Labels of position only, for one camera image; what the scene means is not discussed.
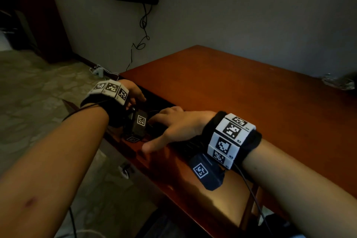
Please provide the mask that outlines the person's right hand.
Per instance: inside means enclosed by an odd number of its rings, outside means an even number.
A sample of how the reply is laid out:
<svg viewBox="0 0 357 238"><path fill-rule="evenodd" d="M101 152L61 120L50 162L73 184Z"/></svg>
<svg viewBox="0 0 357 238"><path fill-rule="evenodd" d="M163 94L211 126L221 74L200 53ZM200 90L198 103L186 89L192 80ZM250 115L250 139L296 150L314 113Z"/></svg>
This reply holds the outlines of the person's right hand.
<svg viewBox="0 0 357 238"><path fill-rule="evenodd" d="M187 141L201 135L204 127L215 115L216 112L209 110L184 111L181 107L174 106L161 110L151 117L148 123L165 125L167 129L164 132L172 132L175 135L174 142Z"/></svg>

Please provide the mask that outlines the person's left hand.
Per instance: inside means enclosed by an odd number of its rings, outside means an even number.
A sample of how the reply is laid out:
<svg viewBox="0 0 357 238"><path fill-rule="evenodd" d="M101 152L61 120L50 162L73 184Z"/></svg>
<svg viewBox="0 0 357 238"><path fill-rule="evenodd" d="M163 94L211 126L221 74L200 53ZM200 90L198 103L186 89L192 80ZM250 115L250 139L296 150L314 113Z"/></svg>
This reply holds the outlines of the person's left hand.
<svg viewBox="0 0 357 238"><path fill-rule="evenodd" d="M146 98L141 91L141 89L132 81L129 81L127 79L121 79L118 82L120 82L122 85L124 85L128 90L128 102L126 104L126 107L129 108L132 105L136 105L137 101L140 102L145 102Z"/></svg>

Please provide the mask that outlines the person's right forearm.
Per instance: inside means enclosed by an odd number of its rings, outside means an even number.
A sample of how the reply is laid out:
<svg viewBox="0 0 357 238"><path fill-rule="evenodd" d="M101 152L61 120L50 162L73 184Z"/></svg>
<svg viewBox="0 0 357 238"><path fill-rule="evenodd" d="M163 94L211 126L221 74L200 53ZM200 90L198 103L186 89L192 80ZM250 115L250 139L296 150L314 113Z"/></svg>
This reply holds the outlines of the person's right forearm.
<svg viewBox="0 0 357 238"><path fill-rule="evenodd" d="M357 199L262 140L242 162L306 238L357 238Z"/></svg>

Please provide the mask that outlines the person's left forearm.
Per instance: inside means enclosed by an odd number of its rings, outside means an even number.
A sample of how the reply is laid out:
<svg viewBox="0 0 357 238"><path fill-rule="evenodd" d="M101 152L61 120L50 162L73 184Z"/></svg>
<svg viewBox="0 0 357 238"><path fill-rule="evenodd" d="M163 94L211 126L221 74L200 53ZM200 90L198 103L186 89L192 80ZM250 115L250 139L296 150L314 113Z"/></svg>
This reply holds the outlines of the person's left forearm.
<svg viewBox="0 0 357 238"><path fill-rule="evenodd" d="M53 238L104 136L100 106L73 114L0 177L0 238Z"/></svg>

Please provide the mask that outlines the left wristband with marker tiles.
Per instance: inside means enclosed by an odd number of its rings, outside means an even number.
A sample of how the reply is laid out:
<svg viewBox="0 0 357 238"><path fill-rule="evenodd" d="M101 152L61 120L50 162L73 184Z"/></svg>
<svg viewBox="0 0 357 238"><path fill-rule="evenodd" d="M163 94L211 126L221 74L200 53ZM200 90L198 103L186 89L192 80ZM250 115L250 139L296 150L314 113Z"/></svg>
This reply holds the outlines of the left wristband with marker tiles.
<svg viewBox="0 0 357 238"><path fill-rule="evenodd" d="M99 105L109 116L109 126L119 128L124 123L128 94L129 90L120 82L112 79L100 81L88 92L80 107Z"/></svg>

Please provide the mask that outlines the wristband with marker tiles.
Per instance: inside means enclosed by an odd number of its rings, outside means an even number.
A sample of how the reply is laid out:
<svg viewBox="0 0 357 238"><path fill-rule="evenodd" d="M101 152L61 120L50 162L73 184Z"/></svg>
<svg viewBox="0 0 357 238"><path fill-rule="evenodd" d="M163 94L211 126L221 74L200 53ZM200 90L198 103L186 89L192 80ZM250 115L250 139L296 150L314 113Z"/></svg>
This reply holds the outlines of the wristband with marker tiles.
<svg viewBox="0 0 357 238"><path fill-rule="evenodd" d="M128 94L129 90L120 82L112 79L100 81L88 92L80 107L99 105L109 116L109 126L119 128L124 123Z"/></svg>
<svg viewBox="0 0 357 238"><path fill-rule="evenodd" d="M224 111L204 126L201 137L206 153L227 170L240 166L262 140L255 125Z"/></svg>

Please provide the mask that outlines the white power strip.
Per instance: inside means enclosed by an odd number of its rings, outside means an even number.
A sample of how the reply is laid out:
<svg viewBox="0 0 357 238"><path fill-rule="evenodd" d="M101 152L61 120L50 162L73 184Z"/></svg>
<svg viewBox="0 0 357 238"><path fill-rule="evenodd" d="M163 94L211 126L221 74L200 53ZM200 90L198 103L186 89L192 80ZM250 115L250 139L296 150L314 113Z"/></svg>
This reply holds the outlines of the white power strip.
<svg viewBox="0 0 357 238"><path fill-rule="evenodd" d="M100 78L110 77L112 74L110 71L102 67L101 65L96 64L93 68L89 68L89 71Z"/></svg>

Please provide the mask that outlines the brown wooden desk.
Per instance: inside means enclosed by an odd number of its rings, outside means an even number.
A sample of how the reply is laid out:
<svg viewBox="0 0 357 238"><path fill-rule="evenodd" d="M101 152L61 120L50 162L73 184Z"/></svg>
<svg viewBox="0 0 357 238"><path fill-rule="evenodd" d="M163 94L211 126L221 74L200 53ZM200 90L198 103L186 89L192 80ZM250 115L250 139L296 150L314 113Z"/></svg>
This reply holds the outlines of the brown wooden desk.
<svg viewBox="0 0 357 238"><path fill-rule="evenodd" d="M357 197L357 96L321 80L204 46L192 46L121 74L146 91L140 107L224 110L256 125L263 138ZM105 134L175 204L172 214L213 238L238 237L253 198L240 175L206 190L173 147L143 155L141 142Z"/></svg>

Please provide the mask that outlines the right wristband with marker tiles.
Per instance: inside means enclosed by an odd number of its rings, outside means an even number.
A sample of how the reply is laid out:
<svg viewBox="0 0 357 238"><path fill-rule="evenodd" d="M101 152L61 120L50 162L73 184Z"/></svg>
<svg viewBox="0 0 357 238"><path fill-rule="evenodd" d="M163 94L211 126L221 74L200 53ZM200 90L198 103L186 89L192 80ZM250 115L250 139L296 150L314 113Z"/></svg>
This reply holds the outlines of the right wristband with marker tiles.
<svg viewBox="0 0 357 238"><path fill-rule="evenodd" d="M206 153L227 170L240 166L262 140L255 125L224 111L204 126L201 137Z"/></svg>

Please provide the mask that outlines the dark wooden cabinet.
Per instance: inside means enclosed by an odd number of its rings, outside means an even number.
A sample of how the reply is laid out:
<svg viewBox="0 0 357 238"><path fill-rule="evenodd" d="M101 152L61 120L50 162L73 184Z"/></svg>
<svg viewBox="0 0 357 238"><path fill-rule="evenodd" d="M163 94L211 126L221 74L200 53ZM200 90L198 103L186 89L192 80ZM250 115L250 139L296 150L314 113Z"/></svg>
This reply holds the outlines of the dark wooden cabinet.
<svg viewBox="0 0 357 238"><path fill-rule="evenodd" d="M73 50L55 0L16 0L34 38L34 50L48 63L73 59Z"/></svg>

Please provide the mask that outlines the crumpled clear plastic wrap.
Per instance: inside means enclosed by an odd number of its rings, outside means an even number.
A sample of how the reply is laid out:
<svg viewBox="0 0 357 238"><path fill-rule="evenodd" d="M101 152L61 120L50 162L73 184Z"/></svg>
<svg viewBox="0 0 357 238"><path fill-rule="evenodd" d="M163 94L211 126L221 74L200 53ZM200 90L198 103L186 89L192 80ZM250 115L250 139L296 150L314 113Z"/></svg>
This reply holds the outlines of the crumpled clear plastic wrap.
<svg viewBox="0 0 357 238"><path fill-rule="evenodd" d="M321 80L327 86L342 91L353 91L357 89L357 72L349 73L340 77L335 77L332 74L325 74Z"/></svg>

